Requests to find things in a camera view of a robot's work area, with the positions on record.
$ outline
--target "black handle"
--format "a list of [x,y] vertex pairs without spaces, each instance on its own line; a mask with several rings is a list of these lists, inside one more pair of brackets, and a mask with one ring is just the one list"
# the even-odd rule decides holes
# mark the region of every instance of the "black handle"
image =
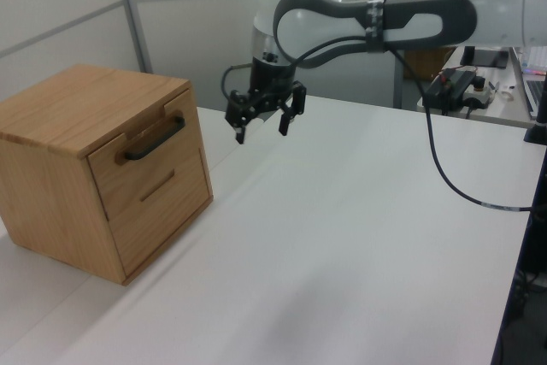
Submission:
[[147,155],[149,155],[152,151],[157,149],[160,145],[168,141],[172,136],[174,136],[177,132],[185,128],[185,119],[184,117],[177,115],[174,117],[174,127],[167,130],[160,138],[154,140],[150,144],[146,145],[142,150],[132,152],[132,151],[126,151],[124,153],[124,158],[131,161],[137,161],[141,160],[142,158],[145,158]]

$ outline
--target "desk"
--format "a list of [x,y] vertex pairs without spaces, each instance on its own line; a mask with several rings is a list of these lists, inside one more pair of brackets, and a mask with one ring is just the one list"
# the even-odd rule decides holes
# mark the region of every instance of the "desk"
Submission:
[[[452,54],[450,59],[444,65],[444,68],[456,68],[460,66],[462,59],[463,47],[458,47]],[[495,124],[504,124],[505,126],[529,128],[533,125],[533,120],[530,119],[526,106],[525,93],[523,84],[517,80],[518,72],[521,70],[518,63],[515,50],[511,49],[507,68],[478,68],[477,75],[486,78],[486,84],[490,81],[493,85],[499,82],[499,90],[495,94],[487,109],[474,110],[469,119],[477,121],[486,121]],[[416,110],[425,112],[421,99],[416,105]],[[431,110],[433,114],[440,114],[440,110]],[[464,107],[460,111],[451,111],[449,116],[459,117],[464,119],[468,112],[468,108]]]
[[[309,97],[278,125],[212,169],[213,204],[133,283],[83,281],[0,363],[490,364],[527,215],[450,191],[421,114]],[[433,125],[460,188],[532,201],[524,130]]]

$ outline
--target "wooden box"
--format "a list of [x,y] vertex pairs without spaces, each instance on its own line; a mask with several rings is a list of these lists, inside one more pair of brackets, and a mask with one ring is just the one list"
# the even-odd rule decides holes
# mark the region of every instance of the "wooden box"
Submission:
[[78,65],[0,103],[20,246],[126,285],[212,199],[188,80]]

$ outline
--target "cable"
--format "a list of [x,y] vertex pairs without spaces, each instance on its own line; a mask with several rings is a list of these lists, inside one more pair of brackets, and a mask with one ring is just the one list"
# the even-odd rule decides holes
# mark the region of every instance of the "cable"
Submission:
[[473,104],[471,104],[471,105],[469,106],[468,113],[465,115],[465,120],[469,120],[469,117],[471,116],[471,112],[472,112],[473,110],[475,110],[475,107],[474,107]]
[[547,205],[538,206],[538,207],[507,207],[497,204],[491,204],[486,203],[484,201],[480,201],[476,198],[473,198],[466,194],[465,192],[461,191],[459,188],[457,188],[446,176],[444,173],[443,168],[440,165],[440,162],[438,161],[437,157],[437,150],[435,149],[435,140],[433,137],[433,126],[431,121],[431,111],[429,109],[429,104],[427,104],[426,100],[426,92],[424,91],[420,81],[418,80],[418,76],[416,75],[414,69],[410,67],[410,65],[403,59],[403,57],[395,50],[392,46],[389,44],[386,45],[386,48],[395,56],[397,60],[401,62],[401,64],[409,71],[410,75],[412,76],[412,79],[418,86],[418,90],[421,94],[421,99],[424,104],[424,109],[426,111],[426,122],[427,122],[427,134],[429,136],[429,146],[431,148],[431,153],[433,157],[433,161],[435,162],[435,166],[437,167],[437,170],[441,177],[443,178],[444,182],[454,191],[456,194],[458,194],[460,197],[465,198],[466,200],[470,201],[471,203],[480,205],[481,207],[486,207],[488,209],[498,209],[502,211],[511,211],[511,212],[537,212],[537,211],[543,211],[547,209]]

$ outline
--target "wooden drawer front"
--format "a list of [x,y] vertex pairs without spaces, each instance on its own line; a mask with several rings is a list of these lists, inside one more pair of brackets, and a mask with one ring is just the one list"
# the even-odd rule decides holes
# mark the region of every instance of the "wooden drawer front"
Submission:
[[121,134],[88,156],[127,274],[212,195],[190,91],[165,105],[165,119],[175,114],[184,117],[184,128],[142,159],[123,160],[123,153],[143,138],[155,140],[157,126],[164,120],[132,139]]
[[132,140],[121,134],[88,157],[110,221],[132,204],[144,201],[167,181],[181,161],[194,155],[201,144],[197,110],[192,106],[190,93],[186,91],[166,107],[166,118],[180,112],[185,119],[185,127],[145,158],[121,160],[123,153],[142,138],[142,133]]
[[154,252],[210,197],[201,151],[174,170],[167,183],[110,222],[127,274]]

